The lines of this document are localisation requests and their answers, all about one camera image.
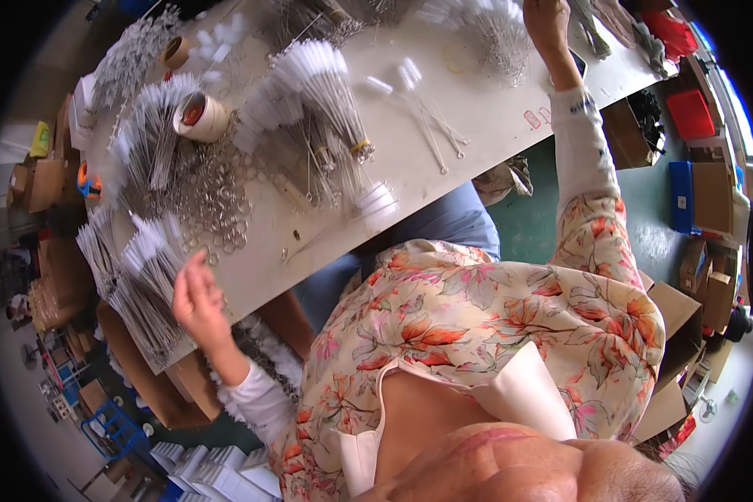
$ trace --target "yellow bag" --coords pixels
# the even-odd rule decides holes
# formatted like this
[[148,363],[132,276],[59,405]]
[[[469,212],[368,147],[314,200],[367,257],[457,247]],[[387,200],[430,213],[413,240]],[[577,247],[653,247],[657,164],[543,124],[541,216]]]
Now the yellow bag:
[[36,134],[33,136],[33,143],[30,146],[30,156],[45,157],[50,150],[50,126],[44,122],[39,122],[36,126]]

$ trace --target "white table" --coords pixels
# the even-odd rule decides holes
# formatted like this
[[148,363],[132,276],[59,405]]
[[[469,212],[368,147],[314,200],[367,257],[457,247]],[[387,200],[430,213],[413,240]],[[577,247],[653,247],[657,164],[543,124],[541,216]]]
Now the white table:
[[[239,5],[235,0],[217,5],[206,18],[194,23],[186,36],[194,39],[200,28],[211,32],[231,10],[244,9],[246,1],[242,0]],[[659,80],[650,71],[641,51],[626,50],[599,22],[597,27],[613,52],[605,61],[592,56],[582,36],[570,35],[569,40],[572,49],[588,62],[585,82],[599,107]],[[367,171],[373,181],[386,182],[391,187],[397,204],[393,210],[346,222],[331,211],[296,214],[273,186],[256,180],[248,182],[246,192],[254,205],[246,234],[248,244],[230,256],[220,251],[220,264],[215,267],[215,275],[228,299],[232,321],[247,316],[337,257],[552,134],[542,114],[549,108],[548,93],[552,87],[535,51],[528,64],[528,82],[516,88],[502,88],[495,82],[496,78],[489,78],[479,70],[475,56],[459,36],[425,24],[412,15],[392,31],[381,28],[376,34],[376,45],[374,39],[373,29],[369,28],[351,38],[343,54],[365,130],[377,148],[375,161],[366,165]],[[243,51],[246,76],[264,75],[267,72],[266,46],[249,36]],[[375,75],[401,88],[397,65],[405,55],[419,66],[427,88],[449,125],[471,139],[471,144],[463,147],[465,158],[459,160],[446,137],[433,130],[449,169],[446,175],[441,174],[422,124],[400,102],[377,95],[364,84],[366,75]],[[191,59],[180,71],[204,69],[205,64]],[[677,71],[674,67],[670,70],[671,74]],[[157,81],[163,74],[164,69],[158,67],[151,72],[149,81]],[[238,95],[223,101],[227,106],[240,106],[244,99]],[[535,114],[540,126],[534,128],[526,120],[527,111]],[[90,171],[94,169],[101,177],[110,177],[113,169],[105,148],[113,122],[114,116],[111,116],[96,127],[87,151]],[[535,166],[531,168],[535,181]],[[115,232],[124,243],[132,227],[124,216],[119,220]],[[294,231],[298,231],[300,241],[295,239]],[[285,262],[282,261],[284,248],[288,256]]]

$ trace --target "jeans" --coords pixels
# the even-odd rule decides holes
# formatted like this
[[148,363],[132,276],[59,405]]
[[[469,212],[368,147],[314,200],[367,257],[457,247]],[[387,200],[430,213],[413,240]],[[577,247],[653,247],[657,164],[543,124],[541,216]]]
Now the jeans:
[[[389,246],[414,238],[478,247],[499,261],[499,232],[471,182],[393,226]],[[326,324],[351,277],[362,269],[365,280],[374,272],[375,261],[376,254],[358,257],[346,253],[293,287],[315,333],[320,333]]]

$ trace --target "white sleeve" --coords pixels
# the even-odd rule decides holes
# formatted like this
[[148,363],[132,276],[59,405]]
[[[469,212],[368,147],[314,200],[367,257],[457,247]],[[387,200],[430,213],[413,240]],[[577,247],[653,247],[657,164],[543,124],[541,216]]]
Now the white sleeve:
[[295,422],[296,405],[285,396],[280,384],[253,361],[248,377],[239,386],[218,385],[218,399],[229,415],[247,423],[265,445]]
[[618,197],[616,168],[602,132],[602,115],[583,87],[549,96],[552,132],[555,134],[555,166],[558,173],[558,214],[574,197]]

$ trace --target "woman's lips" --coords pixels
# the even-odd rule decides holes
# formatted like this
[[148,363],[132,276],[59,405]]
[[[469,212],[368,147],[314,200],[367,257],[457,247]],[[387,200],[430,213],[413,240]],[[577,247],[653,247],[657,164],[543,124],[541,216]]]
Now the woman's lips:
[[488,443],[505,443],[514,439],[530,438],[531,435],[513,427],[494,427],[462,440],[454,447],[450,456],[464,456]]

